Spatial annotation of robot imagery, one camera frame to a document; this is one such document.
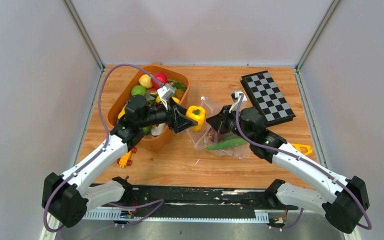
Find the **dark red apple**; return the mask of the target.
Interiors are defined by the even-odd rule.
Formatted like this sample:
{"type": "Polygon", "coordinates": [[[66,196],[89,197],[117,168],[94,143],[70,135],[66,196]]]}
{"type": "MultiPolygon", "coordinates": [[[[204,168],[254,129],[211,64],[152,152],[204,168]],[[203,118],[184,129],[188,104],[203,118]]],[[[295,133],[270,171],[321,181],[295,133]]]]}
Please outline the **dark red apple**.
{"type": "Polygon", "coordinates": [[[224,139],[224,135],[216,132],[214,129],[210,129],[208,137],[212,143],[219,143],[224,139]]]}

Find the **yellow bell pepper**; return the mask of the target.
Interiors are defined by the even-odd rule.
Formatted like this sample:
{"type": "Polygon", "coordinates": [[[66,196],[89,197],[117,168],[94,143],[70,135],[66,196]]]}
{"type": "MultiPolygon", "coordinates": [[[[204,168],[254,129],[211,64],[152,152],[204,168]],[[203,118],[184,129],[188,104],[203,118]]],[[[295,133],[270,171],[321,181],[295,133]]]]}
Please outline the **yellow bell pepper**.
{"type": "Polygon", "coordinates": [[[201,106],[189,106],[186,116],[197,122],[197,125],[192,127],[192,129],[196,132],[200,131],[206,122],[206,110],[201,106]]]}

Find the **clear zip top bag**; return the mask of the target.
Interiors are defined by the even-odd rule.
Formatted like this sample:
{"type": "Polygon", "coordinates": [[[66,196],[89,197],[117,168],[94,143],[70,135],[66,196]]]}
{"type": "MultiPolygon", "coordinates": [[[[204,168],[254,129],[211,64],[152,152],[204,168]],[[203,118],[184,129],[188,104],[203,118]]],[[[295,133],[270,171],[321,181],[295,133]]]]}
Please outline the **clear zip top bag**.
{"type": "Polygon", "coordinates": [[[200,130],[189,128],[187,131],[196,150],[206,150],[218,156],[230,156],[236,159],[250,157],[249,143],[229,132],[217,133],[206,121],[200,130]]]}

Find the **light green pepper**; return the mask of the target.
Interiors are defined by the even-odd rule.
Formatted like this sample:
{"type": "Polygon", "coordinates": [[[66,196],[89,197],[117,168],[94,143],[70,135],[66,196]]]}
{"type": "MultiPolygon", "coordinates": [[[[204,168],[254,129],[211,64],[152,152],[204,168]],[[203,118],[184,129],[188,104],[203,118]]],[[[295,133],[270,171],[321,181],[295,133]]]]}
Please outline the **light green pepper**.
{"type": "Polygon", "coordinates": [[[235,148],[247,144],[248,142],[242,138],[231,138],[222,142],[218,142],[207,146],[205,149],[209,151],[224,150],[228,148],[235,148]]]}

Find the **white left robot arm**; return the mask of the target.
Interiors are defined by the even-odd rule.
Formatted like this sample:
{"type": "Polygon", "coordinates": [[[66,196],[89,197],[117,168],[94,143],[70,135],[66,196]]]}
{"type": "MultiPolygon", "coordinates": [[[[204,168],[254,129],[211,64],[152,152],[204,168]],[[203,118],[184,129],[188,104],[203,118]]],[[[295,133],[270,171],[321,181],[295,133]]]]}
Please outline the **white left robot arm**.
{"type": "Polygon", "coordinates": [[[187,108],[173,99],[163,107],[152,108],[143,95],[134,95],[124,110],[124,115],[99,147],[70,169],[61,174],[52,172],[44,179],[41,204],[45,222],[47,214],[51,214],[62,227],[71,228],[87,212],[102,205],[117,202],[122,207],[129,206],[133,201],[131,185],[121,177],[98,186],[91,184],[142,140],[145,127],[166,124],[173,132],[181,133],[198,125],[187,116],[187,108]]]}

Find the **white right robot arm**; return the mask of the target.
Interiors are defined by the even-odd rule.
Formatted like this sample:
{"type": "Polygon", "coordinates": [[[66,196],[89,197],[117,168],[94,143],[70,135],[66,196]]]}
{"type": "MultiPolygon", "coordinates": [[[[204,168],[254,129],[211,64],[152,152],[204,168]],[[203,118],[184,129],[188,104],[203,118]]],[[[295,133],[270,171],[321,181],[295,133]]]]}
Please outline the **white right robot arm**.
{"type": "Polygon", "coordinates": [[[249,143],[254,155],[288,170],[311,186],[306,189],[274,180],[265,195],[270,208],[292,205],[310,210],[346,234],[351,234],[357,226],[372,228],[367,215],[370,202],[365,181],[358,176],[348,178],[335,173],[300,153],[286,139],[266,128],[264,117],[255,107],[237,113],[226,105],[206,122],[219,134],[241,137],[249,143]]]}

